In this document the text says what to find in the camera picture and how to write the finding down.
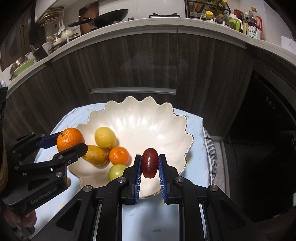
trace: human hand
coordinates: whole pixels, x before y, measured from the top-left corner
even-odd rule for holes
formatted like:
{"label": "human hand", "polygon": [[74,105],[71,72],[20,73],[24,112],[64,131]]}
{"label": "human hand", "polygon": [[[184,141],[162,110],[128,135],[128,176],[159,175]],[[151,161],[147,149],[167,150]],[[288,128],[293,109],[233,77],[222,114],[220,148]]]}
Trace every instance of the human hand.
{"label": "human hand", "polygon": [[25,228],[33,227],[36,224],[36,212],[32,211],[23,217],[19,217],[9,210],[6,206],[2,210],[3,216],[10,227],[16,228],[15,224],[21,223]]}

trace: scalloped rim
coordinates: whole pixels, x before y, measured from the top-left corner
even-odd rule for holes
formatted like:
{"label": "scalloped rim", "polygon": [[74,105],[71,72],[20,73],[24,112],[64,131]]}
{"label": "scalloped rim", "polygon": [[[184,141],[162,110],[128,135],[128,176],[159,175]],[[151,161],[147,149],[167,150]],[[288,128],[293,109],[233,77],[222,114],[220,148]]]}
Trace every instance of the scalloped rim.
{"label": "scalloped rim", "polygon": [[[138,102],[142,102],[142,101],[144,101],[146,98],[152,98],[152,99],[154,100],[155,104],[157,104],[156,101],[155,101],[155,99],[154,99],[153,97],[151,97],[151,96],[147,96],[147,97],[145,97],[143,100],[137,100],[137,99],[136,99],[135,97],[133,97],[133,96],[127,96],[127,97],[124,99],[124,101],[125,101],[127,98],[133,98],[133,99],[135,99],[135,100],[138,101]],[[115,103],[121,104],[121,103],[123,103],[124,101],[118,103],[118,102],[116,102],[116,101],[114,101],[114,100],[109,100],[109,101],[105,104],[104,109],[102,109],[102,110],[92,110],[92,111],[89,113],[89,119],[90,119],[90,114],[91,114],[93,111],[100,111],[100,112],[101,112],[101,111],[104,111],[105,108],[106,108],[106,106],[107,106],[107,104],[108,104],[109,102],[115,102]],[[172,105],[171,103],[169,103],[169,102],[165,102],[165,103],[163,103],[163,104],[166,104],[166,103],[168,103],[168,104],[172,107],[173,114],[174,114],[175,116],[180,116],[180,115],[176,115],[176,114],[175,114],[175,112],[174,112],[174,107],[173,107],[173,105]],[[182,116],[184,116],[184,117],[185,117],[185,120],[186,120],[186,125],[185,125],[185,129],[184,129],[184,131],[185,131],[186,134],[191,135],[191,134],[187,133],[187,131],[186,131],[187,123],[188,123],[188,122],[187,122],[187,117],[186,117],[185,115],[182,115]],[[81,125],[81,124],[87,124],[87,123],[89,122],[89,119],[88,119],[88,121],[87,121],[86,123],[79,123],[79,124],[76,126],[76,128],[77,128],[79,125]],[[185,170],[185,168],[187,167],[187,164],[188,164],[188,161],[187,161],[186,155],[187,155],[187,153],[190,151],[190,149],[191,149],[191,147],[193,146],[193,143],[194,143],[194,136],[193,136],[193,135],[191,135],[191,136],[192,136],[192,142],[191,142],[191,145],[190,145],[190,147],[188,148],[188,150],[187,150],[187,151],[185,152],[185,154],[184,154],[185,165],[184,165],[183,169],[179,172],[179,175],[180,175],[182,172],[184,172],[184,170]],[[71,165],[68,166],[68,170],[69,170],[74,176],[76,176],[76,175],[71,171],[70,167],[71,167]],[[79,187],[82,188],[82,187],[80,186],[80,185],[81,185],[81,181],[82,181],[82,179],[81,179],[80,177],[78,177],[78,176],[76,176],[76,177],[77,177],[77,178],[79,179],[79,181],[80,181]],[[145,198],[149,198],[149,197],[155,196],[155,195],[159,194],[160,192],[161,192],[161,189],[159,189],[157,192],[155,192],[155,193],[153,193],[153,194],[151,194],[151,195],[141,197],[140,199],[145,199]]]}

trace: green bowl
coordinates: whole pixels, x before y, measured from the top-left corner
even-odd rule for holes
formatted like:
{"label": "green bowl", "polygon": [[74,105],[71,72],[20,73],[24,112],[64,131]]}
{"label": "green bowl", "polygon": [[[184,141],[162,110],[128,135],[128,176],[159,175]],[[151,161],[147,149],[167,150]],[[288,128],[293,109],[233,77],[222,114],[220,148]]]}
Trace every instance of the green bowl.
{"label": "green bowl", "polygon": [[29,68],[30,66],[32,66],[34,64],[34,60],[35,58],[31,58],[29,60],[27,60],[25,63],[23,63],[22,65],[20,65],[14,72],[13,72],[13,76],[16,77],[19,74],[21,74],[22,72],[24,72],[27,68]]}

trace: small white bowl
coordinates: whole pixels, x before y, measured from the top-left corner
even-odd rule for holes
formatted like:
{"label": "small white bowl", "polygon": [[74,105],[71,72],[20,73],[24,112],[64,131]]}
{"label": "small white bowl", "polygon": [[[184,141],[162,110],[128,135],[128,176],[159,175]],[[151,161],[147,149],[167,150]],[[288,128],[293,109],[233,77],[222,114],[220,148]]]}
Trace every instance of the small white bowl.
{"label": "small white bowl", "polygon": [[[168,165],[184,171],[186,154],[193,145],[193,136],[186,133],[187,118],[175,115],[170,103],[159,105],[152,97],[142,101],[128,96],[122,103],[109,101],[101,111],[93,110],[87,123],[77,125],[85,139],[85,144],[96,145],[95,131],[102,126],[111,128],[118,145],[125,147],[133,165],[136,154],[142,155],[147,148],[154,148],[158,154],[164,153]],[[80,187],[92,185],[94,188],[108,184],[108,171],[112,164],[95,166],[79,158],[68,169],[80,179]],[[153,196],[160,191],[159,174],[154,178],[142,175],[140,198]]]}

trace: orange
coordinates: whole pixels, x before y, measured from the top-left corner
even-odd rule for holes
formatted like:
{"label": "orange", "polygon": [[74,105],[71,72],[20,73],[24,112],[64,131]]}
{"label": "orange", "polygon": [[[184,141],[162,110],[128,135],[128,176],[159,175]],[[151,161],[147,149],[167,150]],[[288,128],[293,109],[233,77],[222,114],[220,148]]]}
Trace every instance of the orange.
{"label": "orange", "polygon": [[117,165],[117,164],[126,165],[129,161],[129,153],[122,146],[114,147],[109,152],[109,160],[113,165]]}
{"label": "orange", "polygon": [[57,137],[57,150],[61,152],[82,142],[84,143],[84,138],[78,129],[67,128]]}

